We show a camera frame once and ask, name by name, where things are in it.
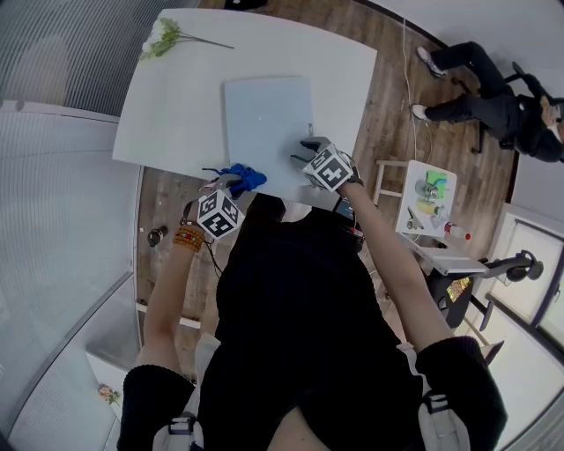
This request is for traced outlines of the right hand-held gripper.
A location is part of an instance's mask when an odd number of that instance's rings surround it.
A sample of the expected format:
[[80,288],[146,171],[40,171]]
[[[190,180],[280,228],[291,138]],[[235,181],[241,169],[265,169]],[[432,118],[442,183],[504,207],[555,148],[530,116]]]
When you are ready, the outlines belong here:
[[311,160],[297,154],[291,162],[319,189],[335,192],[346,182],[358,181],[358,170],[352,158],[340,151],[327,137],[309,137],[300,144],[314,153]]

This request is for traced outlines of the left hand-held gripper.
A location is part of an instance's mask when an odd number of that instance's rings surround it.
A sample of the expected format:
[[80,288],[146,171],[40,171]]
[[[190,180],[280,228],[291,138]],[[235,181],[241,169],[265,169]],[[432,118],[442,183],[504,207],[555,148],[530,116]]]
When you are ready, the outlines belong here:
[[[205,167],[202,170],[223,174],[223,169]],[[239,229],[245,219],[228,188],[240,181],[237,174],[223,174],[204,186],[204,193],[198,198],[197,223],[215,240]]]

